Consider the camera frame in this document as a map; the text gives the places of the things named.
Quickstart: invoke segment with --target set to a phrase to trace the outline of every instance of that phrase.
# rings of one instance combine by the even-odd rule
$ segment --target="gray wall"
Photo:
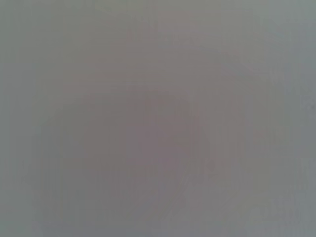
[[[315,236],[314,14],[0,0],[0,236]]]

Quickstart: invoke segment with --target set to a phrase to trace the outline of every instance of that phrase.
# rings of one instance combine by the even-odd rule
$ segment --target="plain gray backdrop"
[[[315,236],[314,13],[0,0],[0,236]]]

